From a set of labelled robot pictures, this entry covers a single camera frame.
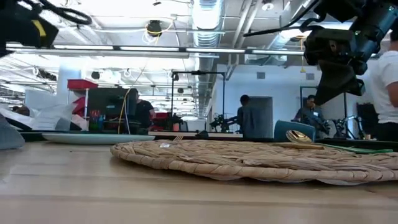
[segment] man in white shirt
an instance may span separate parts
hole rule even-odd
[[[371,70],[373,104],[379,114],[377,139],[398,141],[398,30],[390,34],[390,48]]]

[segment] exposed ceiling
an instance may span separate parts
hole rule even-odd
[[[243,38],[240,33],[248,30],[277,28],[291,20],[306,0],[51,0],[57,6],[71,7],[89,14],[94,23],[91,26],[76,26],[51,12],[42,17],[56,25],[60,32],[54,45],[156,45],[175,47],[226,47],[272,49],[271,43],[278,34]],[[265,3],[273,8],[263,10]],[[151,20],[160,20],[162,35],[150,38],[146,25]],[[300,42],[286,42],[287,50],[300,50]],[[301,57],[292,59],[301,64]],[[285,58],[241,57],[239,63],[272,65]],[[211,70],[216,63],[228,64],[228,54],[162,54],[131,52],[110,55],[103,52],[75,52],[29,54],[14,53],[0,59],[0,82],[45,82],[37,77],[41,68],[58,75],[61,64],[80,65],[83,76],[91,79],[92,71],[101,73],[102,84],[154,85],[161,87],[140,87],[141,95],[160,96],[151,101],[159,111],[170,109],[166,96],[171,93],[172,70]],[[183,98],[190,97],[190,106],[181,106],[180,114],[204,116],[215,77],[184,75],[179,86],[187,86]],[[56,91],[49,85],[1,84],[0,93],[7,96],[21,95],[24,88]]]

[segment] door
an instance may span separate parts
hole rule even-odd
[[[267,138],[273,138],[274,122],[272,114],[272,97],[250,96],[249,105],[256,110],[262,111],[262,130]]]

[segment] woven placemat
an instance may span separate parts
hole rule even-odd
[[[398,180],[397,152],[359,155],[311,144],[159,140],[117,144],[111,153],[155,169],[220,180],[250,177],[337,185]]]

